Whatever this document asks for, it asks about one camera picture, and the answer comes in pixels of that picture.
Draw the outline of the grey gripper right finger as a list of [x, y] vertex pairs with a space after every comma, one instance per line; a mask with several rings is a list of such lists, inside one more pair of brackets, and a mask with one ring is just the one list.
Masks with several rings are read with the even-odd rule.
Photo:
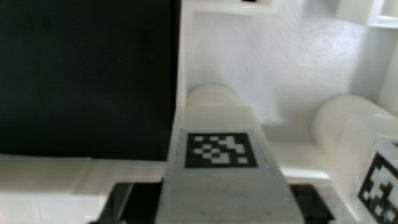
[[292, 184], [290, 189], [304, 216], [304, 224], [329, 224], [334, 215], [315, 187], [310, 184]]

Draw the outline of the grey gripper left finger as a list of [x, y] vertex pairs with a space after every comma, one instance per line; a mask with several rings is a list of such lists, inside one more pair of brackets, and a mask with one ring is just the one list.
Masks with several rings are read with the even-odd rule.
[[89, 224], [155, 224], [159, 199], [159, 183], [118, 183], [100, 217]]

